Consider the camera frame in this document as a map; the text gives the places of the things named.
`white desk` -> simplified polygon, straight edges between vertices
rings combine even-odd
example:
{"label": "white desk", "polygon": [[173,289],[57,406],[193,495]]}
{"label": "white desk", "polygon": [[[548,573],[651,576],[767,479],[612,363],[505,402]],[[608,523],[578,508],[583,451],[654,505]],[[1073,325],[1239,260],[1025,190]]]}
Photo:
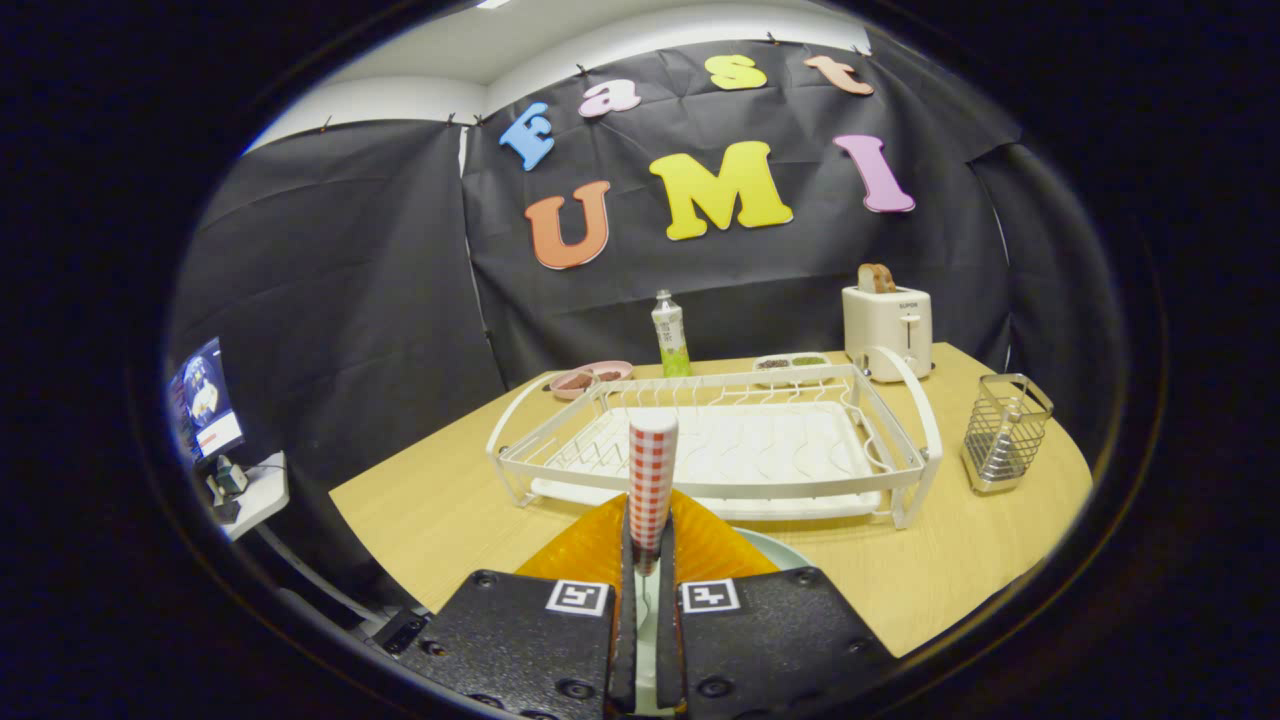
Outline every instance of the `white desk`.
{"label": "white desk", "polygon": [[223,525],[227,539],[234,542],[255,525],[275,515],[289,503],[289,483],[284,477],[284,452],[276,452],[247,470],[248,488],[236,498],[241,511],[236,521]]}

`white tray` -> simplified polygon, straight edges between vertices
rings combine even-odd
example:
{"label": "white tray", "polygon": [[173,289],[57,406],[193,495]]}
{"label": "white tray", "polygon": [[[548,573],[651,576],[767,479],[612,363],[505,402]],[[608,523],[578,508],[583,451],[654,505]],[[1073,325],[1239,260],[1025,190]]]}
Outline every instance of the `white tray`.
{"label": "white tray", "polygon": [[[547,461],[548,468],[608,475],[626,482],[627,429],[646,414],[677,414],[675,487],[704,484],[804,483],[838,480],[873,473],[867,452],[836,402],[712,407],[614,407],[602,414]],[[535,477],[532,491],[547,497],[599,505],[618,491]],[[726,520],[776,520],[780,516],[841,518],[874,511],[879,491],[828,497],[727,500],[699,497]]]}

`yellow letter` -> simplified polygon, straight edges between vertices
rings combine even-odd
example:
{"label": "yellow letter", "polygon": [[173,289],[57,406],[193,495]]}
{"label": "yellow letter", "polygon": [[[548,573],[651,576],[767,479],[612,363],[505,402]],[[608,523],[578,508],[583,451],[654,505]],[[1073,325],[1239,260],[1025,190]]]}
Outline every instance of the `yellow letter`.
{"label": "yellow letter", "polygon": [[716,55],[703,64],[712,73],[712,82],[721,90],[742,90],[760,87],[769,78],[755,69],[755,60],[746,55]]}
{"label": "yellow letter", "polygon": [[707,213],[716,227],[728,229],[733,205],[742,197],[737,222],[749,228],[790,223],[791,208],[782,204],[778,188],[769,174],[769,146],[749,140],[724,149],[719,176],[713,176],[698,160],[680,152],[658,158],[649,172],[667,186],[671,204],[671,227],[667,237],[689,240],[707,233],[707,222],[694,213],[694,202]]}

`letter m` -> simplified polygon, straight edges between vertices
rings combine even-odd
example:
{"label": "letter m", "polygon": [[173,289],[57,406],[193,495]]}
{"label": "letter m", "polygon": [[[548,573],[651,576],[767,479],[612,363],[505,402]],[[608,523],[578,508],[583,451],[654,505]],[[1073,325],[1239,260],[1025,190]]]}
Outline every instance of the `letter m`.
{"label": "letter m", "polygon": [[763,142],[735,142],[724,149],[719,176],[713,176],[684,152],[654,160],[649,172],[662,178],[671,204],[667,237],[689,240],[707,233],[707,222],[694,211],[695,202],[716,227],[728,229],[739,197],[742,199],[742,211],[737,214],[737,222],[744,227],[790,223],[794,215],[773,186],[768,156],[769,146]]}

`bolt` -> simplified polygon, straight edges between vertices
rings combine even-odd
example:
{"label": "bolt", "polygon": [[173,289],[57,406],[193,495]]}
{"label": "bolt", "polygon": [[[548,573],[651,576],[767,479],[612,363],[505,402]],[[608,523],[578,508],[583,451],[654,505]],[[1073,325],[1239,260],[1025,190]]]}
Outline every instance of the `bolt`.
{"label": "bolt", "polygon": [[561,694],[573,700],[586,700],[595,694],[595,688],[577,680],[561,680],[556,684],[556,689],[558,689]]}
{"label": "bolt", "polygon": [[724,678],[712,676],[698,683],[698,694],[703,697],[724,697],[731,692],[733,692],[733,683]]}

